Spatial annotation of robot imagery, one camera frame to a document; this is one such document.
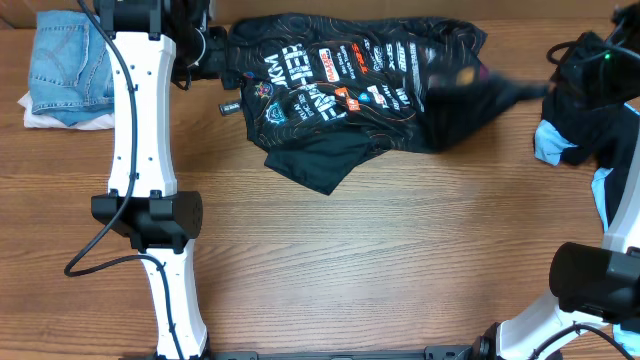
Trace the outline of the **black printed cycling jersey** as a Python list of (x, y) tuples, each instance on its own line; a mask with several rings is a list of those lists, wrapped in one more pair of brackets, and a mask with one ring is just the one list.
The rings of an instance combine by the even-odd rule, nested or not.
[(387, 151), (433, 154), (547, 93), (489, 70), (485, 33), (443, 17), (250, 18), (228, 35), (247, 136), (271, 170), (330, 194)]

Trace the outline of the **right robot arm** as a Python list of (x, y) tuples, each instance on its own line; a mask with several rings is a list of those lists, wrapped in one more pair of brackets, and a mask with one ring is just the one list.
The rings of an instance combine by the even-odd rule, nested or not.
[(428, 359), (559, 359), (586, 332), (639, 331), (639, 6), (618, 8), (613, 31), (585, 32), (550, 48), (556, 71), (534, 135), (535, 155), (551, 164), (594, 158), (591, 188), (603, 224), (600, 245), (567, 242), (551, 262), (549, 288), (516, 317), (495, 323), (466, 347), (425, 350)]

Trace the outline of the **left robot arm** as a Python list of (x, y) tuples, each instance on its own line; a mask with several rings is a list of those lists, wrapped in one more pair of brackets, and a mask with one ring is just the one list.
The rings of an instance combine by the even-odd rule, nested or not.
[(149, 281), (158, 337), (154, 359), (209, 359), (197, 298), (195, 240), (203, 221), (196, 191), (181, 191), (170, 148), (170, 87), (188, 90), (225, 67), (226, 32), (209, 28), (197, 1), (97, 1), (111, 62), (114, 153), (93, 217), (127, 238)]

